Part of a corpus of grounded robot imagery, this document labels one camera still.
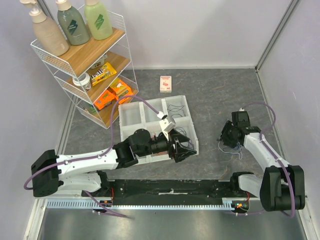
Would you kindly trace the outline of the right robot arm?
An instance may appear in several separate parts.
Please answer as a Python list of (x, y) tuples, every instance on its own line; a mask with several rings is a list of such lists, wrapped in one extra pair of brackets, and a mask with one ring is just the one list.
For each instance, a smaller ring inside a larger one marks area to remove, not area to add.
[(252, 126), (247, 111), (231, 114), (220, 135), (227, 147), (237, 145), (248, 150), (263, 170), (259, 178), (251, 172), (235, 172), (231, 177), (229, 191), (235, 197), (249, 192), (260, 199), (267, 212), (302, 210), (305, 207), (305, 173), (299, 165), (283, 159), (268, 143), (261, 129)]

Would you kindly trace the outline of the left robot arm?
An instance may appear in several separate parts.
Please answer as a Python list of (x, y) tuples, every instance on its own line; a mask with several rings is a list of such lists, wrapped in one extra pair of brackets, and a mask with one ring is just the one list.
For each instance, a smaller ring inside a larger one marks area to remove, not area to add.
[(100, 152), (78, 155), (57, 155), (46, 150), (32, 165), (30, 190), (36, 198), (44, 198), (66, 191), (88, 191), (106, 196), (110, 185), (102, 170), (128, 168), (139, 163), (139, 158), (166, 152), (176, 163), (197, 151), (186, 144), (190, 138), (172, 129), (167, 135), (152, 136), (140, 128), (124, 141)]

